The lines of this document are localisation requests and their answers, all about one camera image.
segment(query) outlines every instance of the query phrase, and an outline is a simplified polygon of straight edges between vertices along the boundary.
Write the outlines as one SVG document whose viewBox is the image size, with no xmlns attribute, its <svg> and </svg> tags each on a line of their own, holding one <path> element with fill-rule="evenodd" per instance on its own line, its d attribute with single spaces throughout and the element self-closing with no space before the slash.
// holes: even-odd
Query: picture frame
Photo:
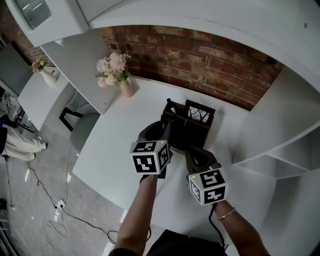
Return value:
<svg viewBox="0 0 320 256">
<path fill-rule="evenodd" d="M 185 101 L 185 118 L 202 124 L 204 126 L 211 126 L 215 112 L 216 110 L 211 107 L 196 103 L 188 99 Z"/>
</svg>

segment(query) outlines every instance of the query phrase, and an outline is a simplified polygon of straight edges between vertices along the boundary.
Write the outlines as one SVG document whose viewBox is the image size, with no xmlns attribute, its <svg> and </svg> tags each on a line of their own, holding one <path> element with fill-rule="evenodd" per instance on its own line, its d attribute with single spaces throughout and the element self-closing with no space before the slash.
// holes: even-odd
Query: cable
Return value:
<svg viewBox="0 0 320 256">
<path fill-rule="evenodd" d="M 111 242 L 112 244 L 114 244 L 114 245 L 116 244 L 116 242 L 109 236 L 109 233 L 110 233 L 110 232 L 118 233 L 118 231 L 110 230 L 110 231 L 108 231 L 108 233 L 107 233 L 107 232 L 104 231 L 102 228 L 97 227 L 97 226 L 94 226 L 94 225 L 91 225 L 89 222 L 87 222 L 87 221 L 85 221 L 85 220 L 83 220 L 83 219 L 80 219 L 80 218 L 78 218 L 78 217 L 74 217 L 74 216 L 72 216 L 71 214 L 67 213 L 63 207 L 61 207 L 61 208 L 62 208 L 62 210 L 65 212 L 65 214 L 67 214 L 68 216 L 70 216 L 70 217 L 72 217 L 72 218 L 74 218 L 74 219 L 76 219 L 76 220 L 78 220 L 78 221 L 84 222 L 84 223 L 88 224 L 89 226 L 91 226 L 91 227 L 93 227 L 93 228 L 95 228 L 95 229 L 101 230 L 103 233 L 106 234 L 106 236 L 108 237 L 108 239 L 110 240 L 110 242 Z"/>
<path fill-rule="evenodd" d="M 68 176 L 68 161 L 70 156 L 70 148 L 71 143 L 69 144 L 69 151 L 68 151 L 68 157 L 66 159 L 66 168 L 65 168 L 65 198 L 64 198 L 64 204 L 66 204 L 67 196 L 68 196 L 68 182 L 67 182 L 67 176 Z"/>
<path fill-rule="evenodd" d="M 43 187 L 44 191 L 46 192 L 47 196 L 50 198 L 53 207 L 54 207 L 55 209 L 57 209 L 57 207 L 55 206 L 54 201 L 52 200 L 52 197 L 49 195 L 49 193 L 48 193 L 48 191 L 46 190 L 44 184 L 43 184 L 43 183 L 41 182 L 41 180 L 38 178 L 38 176 L 37 176 L 37 174 L 36 174 L 36 171 L 30 167 L 30 161 L 28 161 L 28 167 L 29 167 L 30 170 L 33 171 L 33 173 L 34 173 L 34 175 L 35 175 L 35 177 L 36 177 L 36 179 L 37 179 L 36 185 L 37 185 L 37 186 L 39 186 L 39 184 L 42 185 L 42 187 Z"/>
<path fill-rule="evenodd" d="M 55 228 L 54 230 L 58 231 L 58 230 L 60 230 L 60 229 L 61 229 L 61 227 L 64 227 L 65 231 L 67 232 L 66 227 L 63 225 L 63 220 L 62 220 L 61 212 L 60 212 L 58 209 L 57 209 L 57 211 L 59 212 L 59 215 L 56 215 L 56 214 L 55 214 L 55 213 L 53 213 L 53 212 L 51 212 L 51 213 L 49 214 L 49 217 L 48 217 L 48 218 L 49 218 L 49 221 L 48 221 L 48 222 L 50 222 L 54 227 L 55 227 L 55 224 L 60 225 L 60 227 L 59 227 L 59 228 Z M 52 215 L 54 215 L 54 216 L 60 217 L 61 224 L 57 223 L 56 221 L 52 221 L 52 220 L 50 219 L 51 214 L 52 214 Z"/>
<path fill-rule="evenodd" d="M 80 109 L 82 106 L 87 105 L 87 104 L 89 104 L 89 102 L 87 102 L 87 103 L 81 105 L 80 107 L 78 107 L 78 108 L 76 109 L 76 111 L 78 111 L 78 109 Z"/>
<path fill-rule="evenodd" d="M 30 121 L 31 121 L 31 119 L 30 119 L 29 122 L 28 122 L 28 128 L 29 128 L 29 129 L 34 126 L 34 124 L 32 123 L 32 126 L 30 127 Z"/>
<path fill-rule="evenodd" d="M 47 231 L 46 231 L 46 229 L 45 229 L 45 226 L 48 226 L 49 228 L 51 228 L 51 229 L 53 229 L 53 230 L 54 230 L 54 228 L 52 228 L 52 227 L 49 226 L 48 224 L 45 224 L 45 222 L 42 223 L 42 227 L 41 227 L 41 229 L 42 229 L 42 234 L 43 234 L 45 240 L 46 240 L 47 243 L 52 247 L 53 256 L 55 256 L 55 250 L 56 250 L 60 255 L 64 256 L 59 249 L 57 249 L 56 247 L 54 247 L 54 246 L 52 245 L 52 242 L 51 242 L 51 240 L 50 240 L 50 238 L 49 238 L 49 236 L 48 236 L 48 233 L 47 233 Z"/>
<path fill-rule="evenodd" d="M 218 232 L 220 238 L 221 238 L 221 242 L 222 242 L 222 249 L 225 250 L 225 240 L 224 240 L 224 237 L 222 236 L 220 230 L 216 227 L 216 225 L 212 222 L 211 218 L 212 218 L 212 215 L 214 213 L 214 210 L 217 206 L 217 203 L 214 203 L 212 205 L 212 208 L 211 208 L 211 211 L 210 211 L 210 215 L 209 215 L 209 222 L 211 223 L 211 225 L 214 227 L 214 229 Z"/>
<path fill-rule="evenodd" d="M 146 239 L 147 242 L 149 241 L 149 239 L 151 238 L 151 235 L 152 235 L 151 227 L 150 227 L 150 226 L 149 226 L 149 232 L 150 232 L 150 235 L 149 235 L 149 238 Z"/>
<path fill-rule="evenodd" d="M 8 174 L 8 184 L 9 184 L 9 190 L 10 190 L 10 204 L 9 206 L 12 208 L 13 204 L 12 204 L 12 194 L 11 194 L 11 185 L 10 185 L 10 177 L 9 177 L 9 170 L 8 170 L 8 160 L 6 158 L 5 159 L 5 164 L 6 164 L 6 173 Z"/>
</svg>

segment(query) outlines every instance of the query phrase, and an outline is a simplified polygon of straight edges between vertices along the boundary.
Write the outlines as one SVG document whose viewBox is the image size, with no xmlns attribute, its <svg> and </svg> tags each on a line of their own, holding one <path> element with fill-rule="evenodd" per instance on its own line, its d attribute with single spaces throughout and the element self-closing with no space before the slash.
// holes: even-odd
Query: forearm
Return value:
<svg viewBox="0 0 320 256">
<path fill-rule="evenodd" d="M 227 201 L 221 201 L 217 204 L 214 211 L 216 216 L 220 218 L 229 213 L 232 209 L 233 207 Z M 237 211 L 234 211 L 221 219 L 221 223 L 237 248 L 240 256 L 268 255 L 259 233 Z"/>
<path fill-rule="evenodd" d="M 120 227 L 115 248 L 126 248 L 142 255 L 149 231 L 157 191 L 157 176 L 145 178 Z"/>
</svg>

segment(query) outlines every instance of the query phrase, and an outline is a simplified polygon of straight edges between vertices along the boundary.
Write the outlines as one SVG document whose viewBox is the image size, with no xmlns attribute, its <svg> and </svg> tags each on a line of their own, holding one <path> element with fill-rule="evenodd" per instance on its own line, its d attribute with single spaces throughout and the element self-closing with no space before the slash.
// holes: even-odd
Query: black cable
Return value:
<svg viewBox="0 0 320 256">
<path fill-rule="evenodd" d="M 149 226 L 149 232 L 150 232 L 150 236 L 149 236 L 149 238 L 146 239 L 147 242 L 149 241 L 149 239 L 150 239 L 150 237 L 151 237 L 151 235 L 152 235 L 150 226 Z"/>
<path fill-rule="evenodd" d="M 89 102 L 84 103 L 83 105 L 79 106 L 79 107 L 76 109 L 76 112 L 78 111 L 78 109 L 80 109 L 81 107 L 83 107 L 84 105 L 87 105 L 87 104 L 89 104 Z"/>
<path fill-rule="evenodd" d="M 10 190 L 10 204 L 9 206 L 12 208 L 12 194 L 11 194 L 11 185 L 10 185 L 10 177 L 9 177 L 9 170 L 8 170 L 8 160 L 5 159 L 5 164 L 6 164 L 6 173 L 8 174 L 8 184 L 9 184 L 9 190 Z"/>
<path fill-rule="evenodd" d="M 52 200 L 52 197 L 49 195 L 49 193 L 48 193 L 48 191 L 46 190 L 44 184 L 43 184 L 43 183 L 41 182 L 41 180 L 38 178 L 38 176 L 37 176 L 37 174 L 36 174 L 36 171 L 30 167 L 30 161 L 28 161 L 28 167 L 29 167 L 30 170 L 33 171 L 33 173 L 34 173 L 34 175 L 35 175 L 35 177 L 36 177 L 36 179 L 37 179 L 36 185 L 37 185 L 37 186 L 39 186 L 39 184 L 42 185 L 42 187 L 43 187 L 44 191 L 46 192 L 47 196 L 50 198 L 50 200 L 51 200 L 51 202 L 52 202 L 52 204 L 53 204 L 53 207 L 54 207 L 55 209 L 57 209 L 57 207 L 55 206 L 54 201 Z"/>
<path fill-rule="evenodd" d="M 101 230 L 103 233 L 106 234 L 106 236 L 108 237 L 108 239 L 110 240 L 110 242 L 111 242 L 112 244 L 114 244 L 114 245 L 116 244 L 116 242 L 109 236 L 109 233 L 110 233 L 110 232 L 118 233 L 118 231 L 110 230 L 110 231 L 106 232 L 106 231 L 104 231 L 104 230 L 103 230 L 102 228 L 100 228 L 100 227 L 91 225 L 89 222 L 87 222 L 87 221 L 85 221 L 85 220 L 83 220 L 83 219 L 80 219 L 80 218 L 78 218 L 78 217 L 72 216 L 71 214 L 67 213 L 63 207 L 61 207 L 61 208 L 62 208 L 62 210 L 65 212 L 65 214 L 67 214 L 68 216 L 70 216 L 70 217 L 72 217 L 72 218 L 74 218 L 74 219 L 76 219 L 76 220 L 78 220 L 78 221 L 84 222 L 84 223 L 88 224 L 89 226 L 91 226 L 91 227 L 93 227 L 93 228 L 95 228 L 95 229 Z"/>
<path fill-rule="evenodd" d="M 217 206 L 217 203 L 214 203 L 212 205 L 212 208 L 211 208 L 211 211 L 210 211 L 210 215 L 209 215 L 209 222 L 211 223 L 211 225 L 214 227 L 214 229 L 218 232 L 220 238 L 221 238 L 221 242 L 222 242 L 222 248 L 223 250 L 225 250 L 225 240 L 224 240 L 224 237 L 222 236 L 220 230 L 216 227 L 216 225 L 212 222 L 211 218 L 212 218 L 212 215 L 214 214 L 214 210 Z"/>
<path fill-rule="evenodd" d="M 71 149 L 71 144 L 69 144 L 69 151 L 68 151 L 68 157 L 66 159 L 66 167 L 65 167 L 65 198 L 64 198 L 64 204 L 66 204 L 67 201 L 67 196 L 68 196 L 68 182 L 67 182 L 67 177 L 68 177 L 68 162 L 69 162 L 69 156 L 70 156 L 70 149 Z"/>
</svg>

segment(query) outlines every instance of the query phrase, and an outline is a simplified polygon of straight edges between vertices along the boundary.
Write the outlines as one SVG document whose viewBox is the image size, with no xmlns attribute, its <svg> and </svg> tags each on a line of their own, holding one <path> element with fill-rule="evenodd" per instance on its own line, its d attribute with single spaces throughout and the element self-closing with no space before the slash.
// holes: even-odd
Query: wooden organizer box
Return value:
<svg viewBox="0 0 320 256">
<path fill-rule="evenodd" d="M 204 125 L 197 121 L 187 118 L 185 114 L 185 105 L 173 102 L 176 114 L 174 114 L 167 105 L 162 115 L 171 122 L 170 143 L 171 148 L 181 154 L 185 154 L 187 146 L 203 148 L 209 134 L 213 120 L 210 125 Z"/>
</svg>

